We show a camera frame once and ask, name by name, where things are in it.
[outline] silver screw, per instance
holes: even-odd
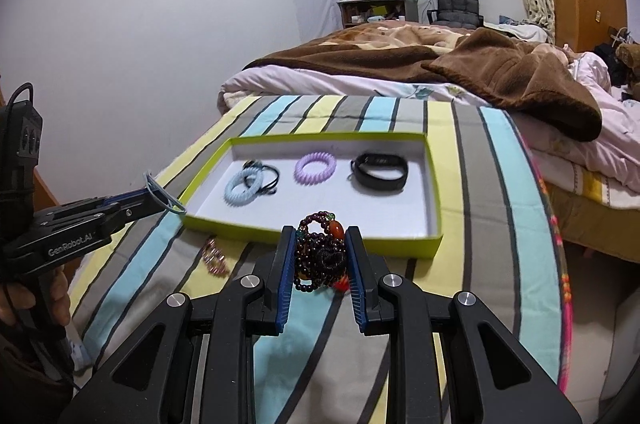
[[[402,285],[402,276],[398,276],[398,274],[387,274],[383,277],[382,281],[390,287],[399,287]]]
[[[183,305],[185,301],[187,301],[186,296],[181,292],[176,292],[175,294],[171,294],[166,299],[166,304],[170,307],[179,307]]]
[[[461,292],[458,294],[458,301],[463,305],[470,307],[476,304],[476,297],[471,292]]]
[[[257,276],[254,276],[254,274],[249,274],[248,276],[244,276],[240,280],[240,285],[242,285],[247,289],[252,289],[254,287],[257,287],[259,284],[260,284],[260,278],[258,278]]]

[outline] orange bead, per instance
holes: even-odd
[[[337,220],[329,222],[329,232],[332,237],[337,238],[338,240],[344,240],[344,229]]]

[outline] spiral hair tie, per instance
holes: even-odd
[[[326,168],[319,173],[305,173],[305,166],[312,162],[323,162],[326,164]],[[335,157],[330,153],[310,153],[309,155],[303,156],[302,159],[296,163],[293,177],[299,184],[312,186],[328,180],[335,172],[335,165]]]
[[[251,177],[251,187],[246,188],[244,179]],[[264,173],[262,168],[251,166],[244,168],[236,173],[225,187],[225,200],[232,206],[244,206],[251,202],[258,194],[264,181]],[[239,185],[245,188],[242,192],[234,191]]]

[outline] human hand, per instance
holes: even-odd
[[[71,321],[71,314],[69,313],[71,299],[69,299],[67,292],[69,285],[62,269],[62,267],[56,269],[56,275],[51,282],[49,294],[53,301],[51,306],[53,319],[65,327]],[[16,310],[30,309],[36,304],[35,296],[24,285],[9,283],[7,290]],[[0,288],[0,320],[10,327],[15,325],[15,314],[5,297],[4,288]]]

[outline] tiled floor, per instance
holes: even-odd
[[[574,340],[567,396],[584,424],[598,417],[598,401],[609,367],[616,307],[640,277],[640,267],[599,252],[566,246],[574,300]]]

